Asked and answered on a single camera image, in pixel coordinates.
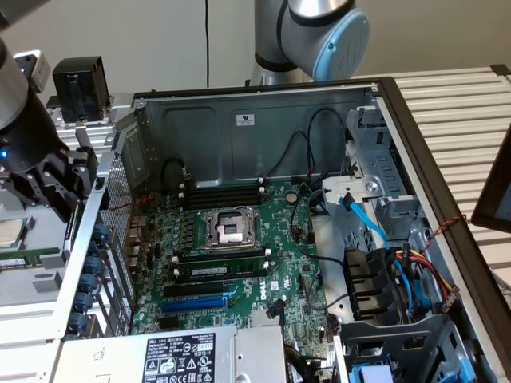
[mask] capacitor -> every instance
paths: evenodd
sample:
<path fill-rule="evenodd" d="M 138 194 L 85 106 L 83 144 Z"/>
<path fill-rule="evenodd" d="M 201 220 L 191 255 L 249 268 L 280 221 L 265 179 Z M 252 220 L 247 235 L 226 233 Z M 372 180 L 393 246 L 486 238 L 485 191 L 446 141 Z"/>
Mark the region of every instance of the capacitor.
<path fill-rule="evenodd" d="M 318 333 L 319 333 L 319 341 L 322 342 L 323 339 L 325 338 L 325 328 L 323 326 L 320 326 L 318 328 Z"/>
<path fill-rule="evenodd" d="M 288 191 L 286 193 L 286 202 L 290 205 L 296 205 L 298 202 L 298 194 L 296 194 L 294 191 Z"/>

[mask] warning label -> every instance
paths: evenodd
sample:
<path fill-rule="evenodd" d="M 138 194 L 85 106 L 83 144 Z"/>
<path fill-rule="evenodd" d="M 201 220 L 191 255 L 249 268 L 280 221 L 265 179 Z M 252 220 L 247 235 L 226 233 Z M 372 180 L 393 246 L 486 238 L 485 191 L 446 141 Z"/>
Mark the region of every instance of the warning label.
<path fill-rule="evenodd" d="M 215 334 L 149 339 L 142 383 L 214 383 Z"/>

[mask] white label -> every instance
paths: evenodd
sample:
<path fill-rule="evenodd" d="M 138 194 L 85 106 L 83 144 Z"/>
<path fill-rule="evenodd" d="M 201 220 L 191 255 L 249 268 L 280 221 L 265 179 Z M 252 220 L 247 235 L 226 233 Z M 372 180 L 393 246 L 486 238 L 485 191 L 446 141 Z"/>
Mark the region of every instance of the white label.
<path fill-rule="evenodd" d="M 202 343 L 197 346 L 197 352 L 201 351 L 211 351 L 213 349 L 212 343 Z"/>
<path fill-rule="evenodd" d="M 212 269 L 196 269 L 192 270 L 192 275 L 210 275 L 210 274 L 227 274 L 227 267 L 215 267 Z"/>
<path fill-rule="evenodd" d="M 18 259 L 2 259 L 0 260 L 0 267 L 18 267 L 25 266 L 26 262 L 23 258 Z"/>
<path fill-rule="evenodd" d="M 254 126 L 255 124 L 253 114 L 238 114 L 236 116 L 236 125 L 238 126 Z"/>

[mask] white wall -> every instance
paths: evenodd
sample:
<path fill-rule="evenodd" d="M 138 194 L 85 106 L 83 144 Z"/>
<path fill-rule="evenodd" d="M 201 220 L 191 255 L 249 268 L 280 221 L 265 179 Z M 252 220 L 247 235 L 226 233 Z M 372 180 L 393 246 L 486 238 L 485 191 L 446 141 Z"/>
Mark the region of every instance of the white wall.
<path fill-rule="evenodd" d="M 209 0 L 212 86 L 250 77 L 253 1 Z M 511 65 L 510 0 L 358 3 L 372 28 L 360 74 Z M 12 52 L 43 50 L 52 67 L 101 55 L 111 92 L 205 86 L 204 0 L 51 0 L 4 38 Z"/>
<path fill-rule="evenodd" d="M 252 72 L 251 0 L 209 0 L 211 86 L 243 85 Z M 206 86 L 204 0 L 51 0 L 4 33 L 12 53 L 103 57 L 109 91 Z M 55 94 L 53 80 L 42 99 Z"/>
<path fill-rule="evenodd" d="M 357 0 L 371 23 L 359 73 L 511 68 L 510 0 Z"/>

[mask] sticker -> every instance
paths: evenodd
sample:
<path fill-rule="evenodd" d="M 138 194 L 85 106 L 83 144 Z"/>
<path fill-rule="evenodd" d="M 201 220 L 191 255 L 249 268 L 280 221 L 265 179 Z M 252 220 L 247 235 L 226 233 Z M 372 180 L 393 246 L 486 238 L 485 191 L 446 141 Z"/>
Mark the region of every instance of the sticker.
<path fill-rule="evenodd" d="M 26 261 L 23 258 L 1 259 L 0 260 L 0 268 L 23 267 L 23 266 L 26 266 Z"/>
<path fill-rule="evenodd" d="M 214 383 L 215 334 L 147 341 L 142 383 Z"/>
<path fill-rule="evenodd" d="M 192 275 L 210 275 L 210 274 L 227 274 L 227 267 L 215 267 L 212 269 L 195 269 L 192 270 Z"/>
<path fill-rule="evenodd" d="M 254 126 L 255 124 L 253 114 L 238 114 L 236 116 L 236 125 L 238 126 Z"/>

